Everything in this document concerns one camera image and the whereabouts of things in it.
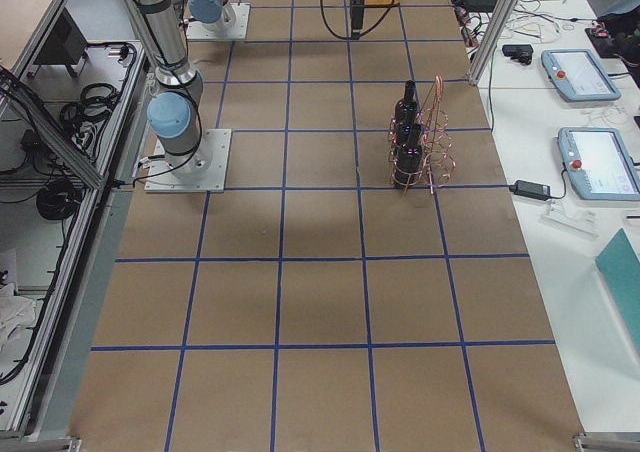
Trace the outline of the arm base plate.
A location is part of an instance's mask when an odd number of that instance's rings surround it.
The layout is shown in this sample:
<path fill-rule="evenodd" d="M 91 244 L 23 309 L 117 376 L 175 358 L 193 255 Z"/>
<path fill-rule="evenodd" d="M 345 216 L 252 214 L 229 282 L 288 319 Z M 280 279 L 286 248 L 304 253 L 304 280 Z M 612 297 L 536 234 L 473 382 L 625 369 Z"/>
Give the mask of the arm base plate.
<path fill-rule="evenodd" d="M 177 157 L 166 157 L 159 139 L 154 153 L 162 155 L 150 165 L 150 178 L 145 180 L 144 190 L 150 193 L 222 193 L 225 189 L 226 172 L 231 147 L 230 129 L 206 129 L 199 149 L 182 167 L 184 162 Z"/>
<path fill-rule="evenodd" d="M 220 5 L 204 1 L 190 3 L 191 18 L 187 27 L 189 42 L 228 42 L 246 39 L 250 15 L 248 3 Z"/>

